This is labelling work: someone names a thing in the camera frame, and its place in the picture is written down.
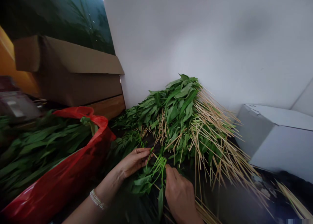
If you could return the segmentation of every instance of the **beaded bracelet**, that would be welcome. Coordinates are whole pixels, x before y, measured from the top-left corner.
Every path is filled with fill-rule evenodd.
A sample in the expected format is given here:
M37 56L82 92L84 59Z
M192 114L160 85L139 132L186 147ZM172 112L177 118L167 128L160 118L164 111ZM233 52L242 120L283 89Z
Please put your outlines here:
M95 203L95 205L98 206L100 209L102 209L103 211L107 209L107 206L104 203L102 203L101 200L97 197L94 189L90 192L89 196Z

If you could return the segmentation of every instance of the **orange object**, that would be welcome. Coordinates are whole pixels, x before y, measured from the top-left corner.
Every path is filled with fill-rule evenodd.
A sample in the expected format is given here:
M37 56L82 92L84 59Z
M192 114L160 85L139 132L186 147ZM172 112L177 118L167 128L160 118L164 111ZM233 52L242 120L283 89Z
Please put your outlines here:
M2 27L0 27L0 76L11 76L24 93L39 97L32 74L15 69L14 46Z

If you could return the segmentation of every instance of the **woman's left hand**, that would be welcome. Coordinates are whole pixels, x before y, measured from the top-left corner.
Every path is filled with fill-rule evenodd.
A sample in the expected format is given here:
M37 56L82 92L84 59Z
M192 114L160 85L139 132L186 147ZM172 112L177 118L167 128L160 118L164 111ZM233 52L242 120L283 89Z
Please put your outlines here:
M124 178L134 174L138 169L146 166L151 148L136 148L121 160L116 166Z

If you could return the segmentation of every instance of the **red plastic bag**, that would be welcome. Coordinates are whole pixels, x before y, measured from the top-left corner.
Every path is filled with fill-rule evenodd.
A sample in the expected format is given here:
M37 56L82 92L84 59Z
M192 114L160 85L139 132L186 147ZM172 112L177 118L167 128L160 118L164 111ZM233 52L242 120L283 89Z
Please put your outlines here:
M90 117L99 129L85 147L46 172L2 210L9 222L48 223L95 174L116 136L108 128L108 119L93 113L90 107L71 107L53 113L64 118Z

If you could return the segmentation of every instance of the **white box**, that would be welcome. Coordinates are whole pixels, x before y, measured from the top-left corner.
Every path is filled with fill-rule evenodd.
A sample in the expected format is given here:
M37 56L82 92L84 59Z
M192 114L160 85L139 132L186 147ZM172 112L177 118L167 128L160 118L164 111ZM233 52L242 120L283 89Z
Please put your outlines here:
M250 164L272 171L287 171L313 183L313 117L303 113L244 104L238 114L239 147Z

